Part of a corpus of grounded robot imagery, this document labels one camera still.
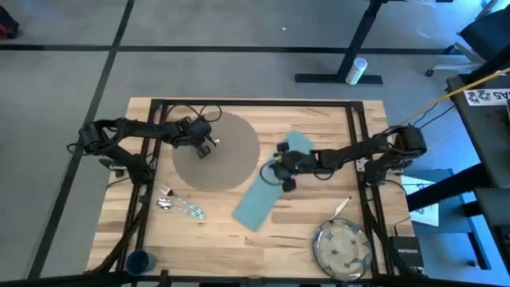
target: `patterned plate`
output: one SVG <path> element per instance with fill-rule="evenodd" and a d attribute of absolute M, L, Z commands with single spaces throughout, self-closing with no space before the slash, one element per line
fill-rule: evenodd
<path fill-rule="evenodd" d="M 353 281 L 370 269 L 372 252 L 367 236 L 353 222 L 337 218 L 323 223 L 313 240 L 313 254 L 331 278 Z"/>

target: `white bottle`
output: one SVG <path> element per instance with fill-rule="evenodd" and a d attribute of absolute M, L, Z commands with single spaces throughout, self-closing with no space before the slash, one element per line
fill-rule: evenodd
<path fill-rule="evenodd" d="M 351 70 L 349 71 L 347 77 L 345 78 L 345 82 L 350 85 L 358 84 L 359 78 L 365 72 L 368 63 L 367 60 L 363 58 L 354 59 L 354 63 L 352 64 Z"/>

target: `blue towel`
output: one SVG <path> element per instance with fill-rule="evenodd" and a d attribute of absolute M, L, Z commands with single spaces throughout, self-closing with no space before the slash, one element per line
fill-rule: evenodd
<path fill-rule="evenodd" d="M 291 151 L 308 153 L 313 149 L 313 142 L 297 131 L 291 131 L 285 137 L 285 141 L 288 142 Z M 273 170 L 268 167 L 264 168 L 262 175 L 271 183 L 278 182 L 278 179 L 273 174 Z M 246 191 L 241 202 L 237 205 L 232 216 L 244 226 L 257 231 L 265 218 L 268 217 L 281 192 L 281 187 L 267 184 L 260 176 L 257 176 L 252 186 Z"/>

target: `blue cup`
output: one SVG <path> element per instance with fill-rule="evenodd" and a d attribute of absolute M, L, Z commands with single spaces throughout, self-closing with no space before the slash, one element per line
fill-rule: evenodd
<path fill-rule="evenodd" d="M 154 269 L 156 257 L 143 250 L 135 250 L 129 254 L 126 260 L 126 271 L 133 275 L 141 275 Z"/>

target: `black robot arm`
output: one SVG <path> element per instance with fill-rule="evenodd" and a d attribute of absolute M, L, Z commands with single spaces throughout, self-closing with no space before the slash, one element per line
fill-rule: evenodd
<path fill-rule="evenodd" d="M 108 136 L 105 129 L 116 134 Z M 133 183 L 147 183 L 152 179 L 153 173 L 146 159 L 139 155 L 132 155 L 119 146 L 119 142 L 128 136 L 161 139 L 173 147 L 193 146 L 197 149 L 199 158 L 210 153 L 210 148 L 204 146 L 209 140 L 214 146 L 216 143 L 210 137 L 212 128 L 210 123 L 198 116 L 191 120 L 189 116 L 162 124 L 149 124 L 138 120 L 119 118 L 117 120 L 97 120 L 80 129 L 80 137 L 84 151 L 90 155 L 104 155 L 116 163 L 125 166 Z"/>
<path fill-rule="evenodd" d="M 394 143 L 387 141 L 391 135 L 396 135 Z M 296 189 L 294 175 L 314 174 L 319 179 L 329 179 L 345 163 L 362 158 L 367 158 L 364 166 L 365 182 L 377 183 L 386 178 L 388 169 L 407 167 L 413 159 L 423 155 L 426 144 L 422 132 L 407 125 L 388 128 L 368 140 L 338 150 L 311 150 L 304 154 L 289 151 L 288 143 L 279 143 L 277 149 L 274 162 L 269 164 L 269 168 L 273 169 L 274 175 L 281 181 L 283 190 L 292 191 Z M 369 159 L 371 155 L 381 153 L 378 159 Z"/>

